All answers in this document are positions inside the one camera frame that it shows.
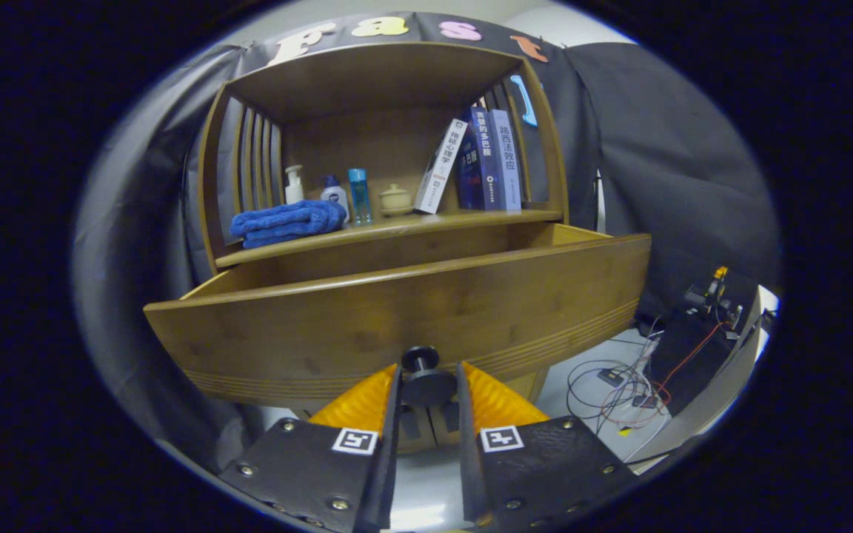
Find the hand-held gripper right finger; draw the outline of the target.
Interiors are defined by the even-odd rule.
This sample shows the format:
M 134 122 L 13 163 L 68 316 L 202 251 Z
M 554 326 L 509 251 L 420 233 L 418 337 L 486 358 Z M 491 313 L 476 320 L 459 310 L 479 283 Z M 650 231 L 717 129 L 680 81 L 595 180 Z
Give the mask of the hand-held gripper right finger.
M 552 418 L 467 362 L 456 367 L 464 519 L 478 530 L 568 530 L 638 476 L 580 419 Z

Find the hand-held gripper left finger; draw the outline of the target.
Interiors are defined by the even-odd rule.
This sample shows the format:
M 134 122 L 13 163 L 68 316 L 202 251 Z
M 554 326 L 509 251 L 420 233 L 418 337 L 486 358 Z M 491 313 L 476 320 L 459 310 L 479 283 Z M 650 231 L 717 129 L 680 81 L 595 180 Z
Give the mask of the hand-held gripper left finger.
M 278 419 L 223 471 L 257 509 L 301 532 L 388 529 L 401 368 L 373 372 L 308 419 Z

